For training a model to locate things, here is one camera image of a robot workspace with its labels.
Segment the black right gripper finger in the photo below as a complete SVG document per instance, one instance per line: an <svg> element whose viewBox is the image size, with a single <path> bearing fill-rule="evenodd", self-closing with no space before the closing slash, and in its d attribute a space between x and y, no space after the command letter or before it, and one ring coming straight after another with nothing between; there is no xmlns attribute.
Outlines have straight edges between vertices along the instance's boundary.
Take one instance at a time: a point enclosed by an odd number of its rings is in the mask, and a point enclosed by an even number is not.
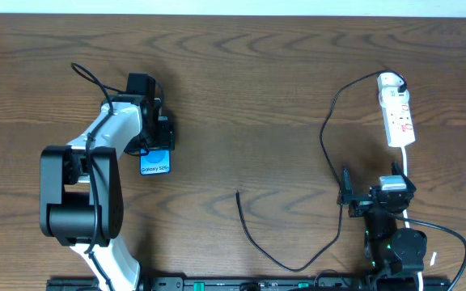
<svg viewBox="0 0 466 291"><path fill-rule="evenodd" d="M407 175L405 174L404 170L402 169L402 167L399 165L398 162L394 161L392 162L392 165L391 165L391 171L392 171L392 174L393 175L399 175L399 176L402 176L402 177L406 177Z"/></svg>
<svg viewBox="0 0 466 291"><path fill-rule="evenodd" d="M353 187L351 183L350 172L346 165L342 167L341 194L342 195L353 194Z"/></svg>

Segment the blue Galaxy smartphone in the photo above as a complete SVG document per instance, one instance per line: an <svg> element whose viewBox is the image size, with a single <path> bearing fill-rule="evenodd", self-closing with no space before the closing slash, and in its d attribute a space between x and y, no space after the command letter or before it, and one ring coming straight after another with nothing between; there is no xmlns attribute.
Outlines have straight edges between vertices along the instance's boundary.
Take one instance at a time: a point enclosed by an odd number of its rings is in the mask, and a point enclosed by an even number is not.
<svg viewBox="0 0 466 291"><path fill-rule="evenodd" d="M158 175L167 174L171 171L171 151L155 150L147 153L140 152L140 174Z"/></svg>

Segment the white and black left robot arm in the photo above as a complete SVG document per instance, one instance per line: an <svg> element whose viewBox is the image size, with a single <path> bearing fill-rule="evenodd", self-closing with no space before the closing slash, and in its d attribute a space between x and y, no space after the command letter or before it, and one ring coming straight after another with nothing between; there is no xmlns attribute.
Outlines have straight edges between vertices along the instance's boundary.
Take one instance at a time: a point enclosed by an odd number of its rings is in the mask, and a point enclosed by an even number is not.
<svg viewBox="0 0 466 291"><path fill-rule="evenodd" d="M171 170L174 133L162 101L114 95L95 121L64 146L40 156L40 228L79 254L92 279L50 279L48 290L139 290L141 265L121 236L124 203L118 160L139 159L141 175Z"/></svg>

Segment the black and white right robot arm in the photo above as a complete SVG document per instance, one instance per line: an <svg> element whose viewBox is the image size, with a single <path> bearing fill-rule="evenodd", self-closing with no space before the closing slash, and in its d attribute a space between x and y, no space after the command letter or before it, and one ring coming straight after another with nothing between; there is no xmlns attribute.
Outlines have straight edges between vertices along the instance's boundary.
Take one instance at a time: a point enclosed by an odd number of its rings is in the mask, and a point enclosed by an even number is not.
<svg viewBox="0 0 466 291"><path fill-rule="evenodd" d="M425 288L422 278L427 238L424 232L400 228L397 221L410 206L416 187L397 162L392 173L379 178L367 194L357 194L347 167L343 167L339 205L348 207L350 217L364 219L365 254L373 270L364 279L367 290L413 290Z"/></svg>

